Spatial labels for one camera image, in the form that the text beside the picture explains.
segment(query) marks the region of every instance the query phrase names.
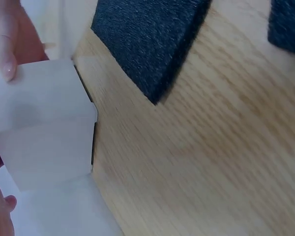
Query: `felt pad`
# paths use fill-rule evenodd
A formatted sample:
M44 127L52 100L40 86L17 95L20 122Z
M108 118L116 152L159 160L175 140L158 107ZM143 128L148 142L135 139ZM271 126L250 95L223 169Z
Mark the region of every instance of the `felt pad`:
M272 0L268 40L295 53L295 0Z
M154 104L174 80L210 0L99 0L91 29Z

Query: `light oak surface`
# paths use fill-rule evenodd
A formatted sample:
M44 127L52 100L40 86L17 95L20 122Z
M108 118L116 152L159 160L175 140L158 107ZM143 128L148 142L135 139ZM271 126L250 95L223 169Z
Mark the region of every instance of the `light oak surface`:
M90 30L95 8L50 0L38 31L97 105L93 175L124 234L295 236L295 56L266 39L270 0L213 0L157 106Z

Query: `wooden table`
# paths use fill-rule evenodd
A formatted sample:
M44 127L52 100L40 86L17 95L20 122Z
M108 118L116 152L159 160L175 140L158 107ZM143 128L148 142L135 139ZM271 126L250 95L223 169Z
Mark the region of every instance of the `wooden table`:
M97 105L93 174L125 235L295 236L295 56L267 42L270 0L213 0L157 106L90 30L95 8L50 0L38 30Z

